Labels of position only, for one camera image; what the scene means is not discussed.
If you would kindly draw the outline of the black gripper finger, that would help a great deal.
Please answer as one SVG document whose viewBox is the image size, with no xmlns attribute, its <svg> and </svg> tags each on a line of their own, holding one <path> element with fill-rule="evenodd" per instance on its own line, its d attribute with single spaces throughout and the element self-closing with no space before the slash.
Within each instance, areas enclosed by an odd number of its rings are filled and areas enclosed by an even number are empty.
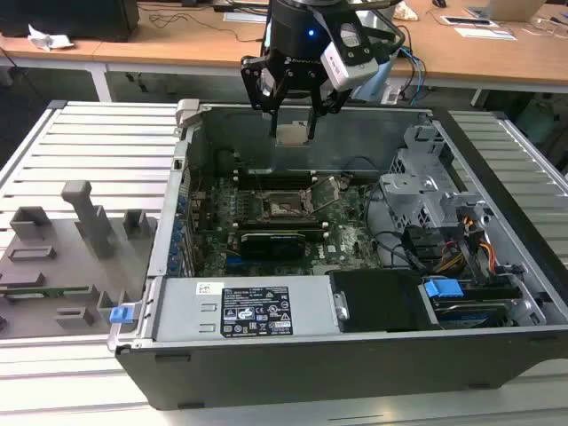
<svg viewBox="0 0 568 426">
<path fill-rule="evenodd" d="M 269 52 L 262 57 L 241 58 L 241 78 L 250 105 L 271 116 L 269 135 L 276 136 L 280 106 L 288 94 L 289 76 L 285 56 Z"/>
<path fill-rule="evenodd" d="M 313 138 L 316 132 L 318 119 L 327 114 L 337 114 L 351 95 L 351 89 L 338 91 L 333 89 L 328 96 L 323 99 L 320 87 L 310 89 L 310 99 L 312 106 L 308 114 L 306 136 Z"/>
</svg>

